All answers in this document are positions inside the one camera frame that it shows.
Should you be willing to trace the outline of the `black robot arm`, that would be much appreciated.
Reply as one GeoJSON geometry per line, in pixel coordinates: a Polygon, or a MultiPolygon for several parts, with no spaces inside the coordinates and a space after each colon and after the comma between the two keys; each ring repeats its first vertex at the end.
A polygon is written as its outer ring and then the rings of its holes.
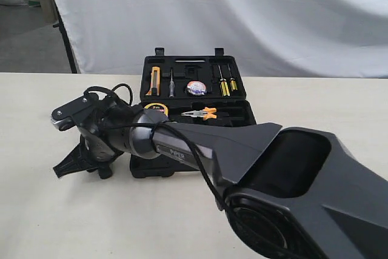
{"type": "Polygon", "coordinates": [[[52,113],[85,139],[57,176],[91,170],[123,152],[164,155],[200,170],[239,239],[267,258],[386,258],[387,181],[330,132],[276,123],[176,123],[139,106],[52,113]]]}

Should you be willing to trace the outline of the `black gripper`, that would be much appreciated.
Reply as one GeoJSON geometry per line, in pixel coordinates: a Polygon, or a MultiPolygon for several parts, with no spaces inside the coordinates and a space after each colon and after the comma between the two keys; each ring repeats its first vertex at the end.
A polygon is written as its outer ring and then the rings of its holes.
{"type": "Polygon", "coordinates": [[[114,148],[107,135],[99,127],[101,112],[92,110],[80,123],[78,130],[85,139],[79,143],[59,164],[53,167],[58,178],[82,171],[94,171],[97,164],[110,164],[124,152],[114,148]]]}

